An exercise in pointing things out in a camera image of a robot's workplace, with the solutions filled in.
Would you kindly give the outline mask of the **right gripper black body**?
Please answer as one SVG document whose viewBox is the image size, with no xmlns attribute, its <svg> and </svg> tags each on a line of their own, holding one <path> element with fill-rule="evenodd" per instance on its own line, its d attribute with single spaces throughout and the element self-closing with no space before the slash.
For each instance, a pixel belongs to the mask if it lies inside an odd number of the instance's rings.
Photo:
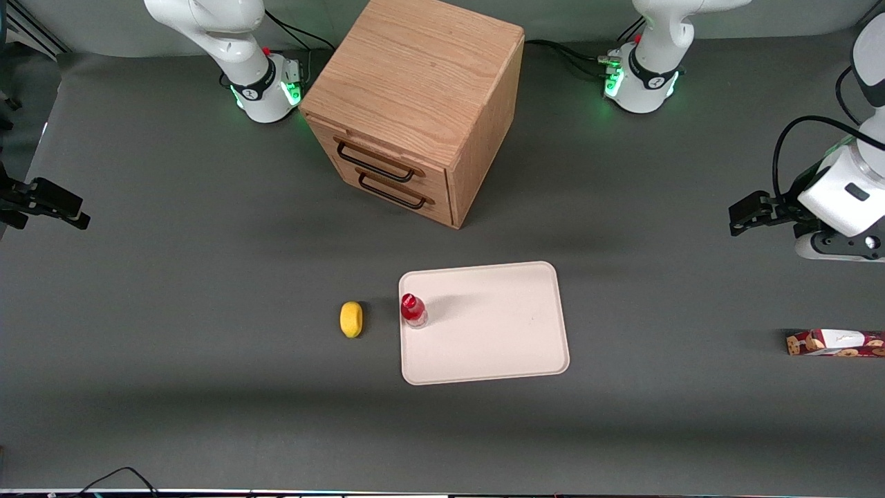
<svg viewBox="0 0 885 498">
<path fill-rule="evenodd" d="M 6 171 L 3 162 L 1 170 L 1 209 L 2 210 L 28 210 L 31 208 L 31 184 L 23 183 L 12 178 Z"/>
</svg>

